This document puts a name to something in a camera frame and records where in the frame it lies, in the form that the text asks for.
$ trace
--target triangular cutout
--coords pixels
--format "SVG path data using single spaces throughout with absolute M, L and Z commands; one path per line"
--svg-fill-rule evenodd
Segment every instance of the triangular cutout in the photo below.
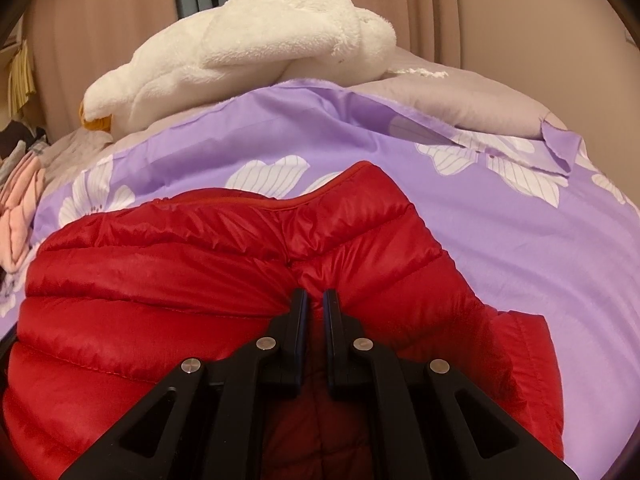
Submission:
M 151 458 L 156 454 L 164 427 L 174 408 L 176 393 L 168 390 L 151 409 L 120 439 L 120 445 L 133 453 Z
M 466 425 L 482 458 L 491 458 L 516 447 L 518 437 L 468 391 L 456 393 Z

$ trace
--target red puffer jacket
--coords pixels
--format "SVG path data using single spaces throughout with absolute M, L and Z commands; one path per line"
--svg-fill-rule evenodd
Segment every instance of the red puffer jacket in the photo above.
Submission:
M 270 409 L 262 478 L 372 478 L 364 407 L 327 393 L 322 292 L 399 356 L 459 367 L 556 455 L 562 394 L 545 320 L 475 297 L 414 206 L 361 162 L 293 200 L 205 189 L 80 219 L 28 275 L 2 407 L 18 454 L 54 480 L 187 356 L 228 357 L 312 298 L 306 380 Z

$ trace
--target purple bedsheet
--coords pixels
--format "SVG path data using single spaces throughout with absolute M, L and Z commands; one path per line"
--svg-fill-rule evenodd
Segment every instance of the purple bedsheet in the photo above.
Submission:
M 465 132 L 330 84 L 249 92 L 117 153 L 40 204 L 32 243 L 82 215 L 201 187 L 290 198 L 359 160 L 415 203 L 476 294 L 546 317 L 556 347 L 566 462 L 599 480 L 640 418 L 640 213 L 580 138 Z M 17 319 L 24 275 L 0 298 Z

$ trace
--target pink cloth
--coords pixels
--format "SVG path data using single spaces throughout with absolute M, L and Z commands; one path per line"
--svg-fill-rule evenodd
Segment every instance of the pink cloth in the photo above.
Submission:
M 0 267 L 16 272 L 29 252 L 30 225 L 44 190 L 44 170 L 25 155 L 0 191 Z

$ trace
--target yellow tassel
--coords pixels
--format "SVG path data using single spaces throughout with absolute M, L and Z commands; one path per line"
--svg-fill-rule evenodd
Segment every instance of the yellow tassel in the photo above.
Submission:
M 80 109 L 78 110 L 80 116 L 80 123 L 82 126 L 91 132 L 107 132 L 111 131 L 111 116 L 101 117 L 93 121 L 87 121 L 84 118 L 84 102 L 80 103 Z
M 9 114 L 14 119 L 20 118 L 20 110 L 36 93 L 33 81 L 33 70 L 26 40 L 22 42 L 20 50 L 11 60 L 8 81 Z

